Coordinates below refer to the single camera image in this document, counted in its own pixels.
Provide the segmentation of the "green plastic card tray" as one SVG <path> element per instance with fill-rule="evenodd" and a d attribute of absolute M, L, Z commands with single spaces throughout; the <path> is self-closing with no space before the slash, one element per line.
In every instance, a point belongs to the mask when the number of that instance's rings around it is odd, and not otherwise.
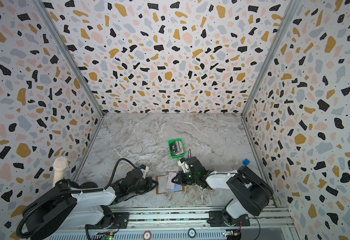
<path fill-rule="evenodd" d="M 173 159 L 182 158 L 185 155 L 185 148 L 182 139 L 168 141 L 170 157 Z"/>

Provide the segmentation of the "stack of credit cards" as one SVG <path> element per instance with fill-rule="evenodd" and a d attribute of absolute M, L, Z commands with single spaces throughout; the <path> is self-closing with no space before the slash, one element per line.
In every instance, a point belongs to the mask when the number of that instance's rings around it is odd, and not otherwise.
<path fill-rule="evenodd" d="M 179 156 L 184 153 L 183 144 L 181 141 L 174 141 L 169 144 L 169 149 L 172 156 Z"/>

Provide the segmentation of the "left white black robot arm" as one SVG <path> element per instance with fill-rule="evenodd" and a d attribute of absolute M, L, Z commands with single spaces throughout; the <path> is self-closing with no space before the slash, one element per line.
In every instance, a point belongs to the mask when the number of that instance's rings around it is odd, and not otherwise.
<path fill-rule="evenodd" d="M 122 228 L 123 218 L 115 216 L 110 206 L 154 190 L 159 183 L 146 176 L 146 170 L 144 166 L 135 167 L 124 178 L 110 179 L 104 188 L 93 182 L 73 188 L 68 180 L 58 181 L 23 210 L 16 236 L 43 240 L 60 228 Z"/>

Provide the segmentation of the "brown leather card holder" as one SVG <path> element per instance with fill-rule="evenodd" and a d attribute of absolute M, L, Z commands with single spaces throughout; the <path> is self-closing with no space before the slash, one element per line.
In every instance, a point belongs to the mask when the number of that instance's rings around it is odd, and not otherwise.
<path fill-rule="evenodd" d="M 168 180 L 168 175 L 157 176 L 156 181 L 158 182 L 158 186 L 156 187 L 157 195 L 183 192 L 185 190 L 184 186 L 171 183 Z"/>

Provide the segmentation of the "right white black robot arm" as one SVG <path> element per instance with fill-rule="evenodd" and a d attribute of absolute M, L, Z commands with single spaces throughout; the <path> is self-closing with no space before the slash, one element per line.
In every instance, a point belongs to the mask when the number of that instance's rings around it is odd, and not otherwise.
<path fill-rule="evenodd" d="M 182 170 L 171 179 L 173 184 L 227 189 L 235 196 L 222 210 L 209 212 L 207 223 L 211 227 L 247 226 L 249 221 L 245 218 L 249 214 L 259 216 L 274 194 L 272 188 L 245 165 L 231 172 L 218 172 L 206 170 L 196 157 L 183 158 L 178 164 Z"/>

